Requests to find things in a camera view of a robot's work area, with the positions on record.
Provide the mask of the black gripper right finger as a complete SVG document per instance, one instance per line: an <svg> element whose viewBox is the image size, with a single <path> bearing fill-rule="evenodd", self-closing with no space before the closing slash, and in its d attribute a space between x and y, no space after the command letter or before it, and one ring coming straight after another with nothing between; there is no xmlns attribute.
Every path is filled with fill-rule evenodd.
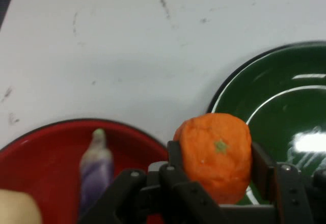
<svg viewBox="0 0 326 224"><path fill-rule="evenodd" d="M252 223L325 223L325 169L304 177L293 164L276 162L256 142L252 181L269 205L255 207Z"/></svg>

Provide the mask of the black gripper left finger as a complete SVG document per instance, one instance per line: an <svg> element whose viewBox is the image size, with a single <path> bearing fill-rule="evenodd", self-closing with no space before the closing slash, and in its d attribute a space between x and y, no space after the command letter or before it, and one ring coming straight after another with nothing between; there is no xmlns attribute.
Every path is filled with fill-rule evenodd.
<svg viewBox="0 0 326 224"><path fill-rule="evenodd" d="M78 223L222 223L222 210L182 169L178 141L168 143L168 162L156 171L123 170Z"/></svg>

